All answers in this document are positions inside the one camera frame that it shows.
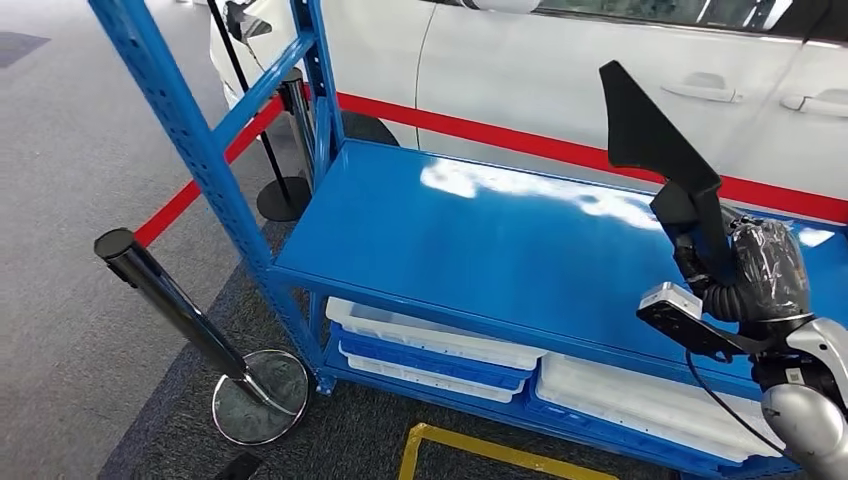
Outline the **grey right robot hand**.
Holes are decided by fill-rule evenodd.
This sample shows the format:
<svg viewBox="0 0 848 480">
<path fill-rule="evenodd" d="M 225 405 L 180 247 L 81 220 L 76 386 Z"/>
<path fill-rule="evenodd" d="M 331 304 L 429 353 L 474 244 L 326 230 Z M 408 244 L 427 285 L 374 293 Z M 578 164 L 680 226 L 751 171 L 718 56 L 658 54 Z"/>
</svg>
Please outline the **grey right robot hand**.
<svg viewBox="0 0 848 480">
<path fill-rule="evenodd" d="M 722 208 L 730 234 L 733 284 L 721 285 L 699 257 L 693 236 L 672 237 L 673 258 L 702 309 L 735 323 L 770 322 L 812 313 L 807 270 L 789 226 L 772 218 Z"/>
</svg>

